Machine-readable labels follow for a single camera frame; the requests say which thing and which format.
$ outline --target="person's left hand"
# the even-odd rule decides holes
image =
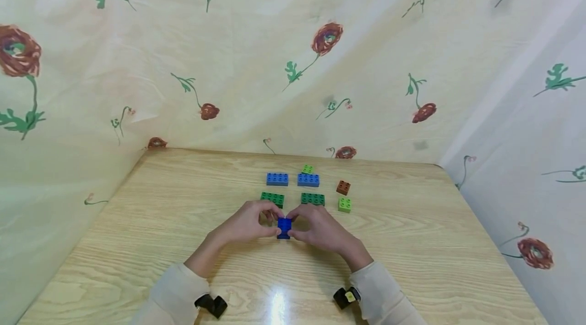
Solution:
[[[270,237],[281,234],[280,228],[266,227],[259,223],[258,220],[261,213],[267,218],[267,222],[270,225],[273,223],[273,218],[285,217],[281,209],[271,201],[248,201],[223,224],[217,226],[214,233],[224,244],[243,243],[258,239],[259,237]]]

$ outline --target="finger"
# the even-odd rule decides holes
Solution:
[[[261,226],[258,236],[259,237],[271,237],[271,236],[277,236],[280,234],[281,234],[281,229],[278,227]]]
[[[287,214],[287,218],[294,220],[297,216],[301,216],[309,220],[314,209],[315,207],[312,204],[300,204]]]
[[[279,207],[269,200],[259,200],[254,205],[255,209],[258,209],[259,212],[261,211],[270,211],[277,215],[277,217],[284,218],[285,215],[283,214],[282,210]]]
[[[269,224],[269,226],[273,225],[273,213],[271,213],[270,211],[264,211],[263,216],[265,216],[267,218],[267,224]]]
[[[291,237],[293,237],[293,239],[297,240],[297,241],[302,241],[304,243],[308,243],[311,244],[309,241],[309,232],[308,231],[297,231],[294,229],[290,229],[289,232],[287,232],[287,234]]]

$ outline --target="sleeve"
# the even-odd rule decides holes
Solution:
[[[210,292],[208,281],[184,264],[173,264],[151,289],[131,325],[193,325],[198,309],[193,303]]]
[[[369,325],[427,325],[381,263],[354,272],[350,283],[360,294],[362,318]]]

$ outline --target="dark green lego brick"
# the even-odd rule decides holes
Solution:
[[[283,202],[285,202],[285,195],[267,193],[266,191],[263,191],[260,194],[260,199],[261,200],[270,200],[273,203],[275,203],[276,206],[283,209]]]
[[[313,166],[305,165],[301,174],[313,174]]]
[[[326,197],[323,194],[301,193],[301,204],[326,205]]]

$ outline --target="brown lego brick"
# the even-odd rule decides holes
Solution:
[[[348,190],[350,190],[350,183],[347,183],[344,180],[340,180],[338,189],[336,189],[336,191],[340,194],[348,195]]]

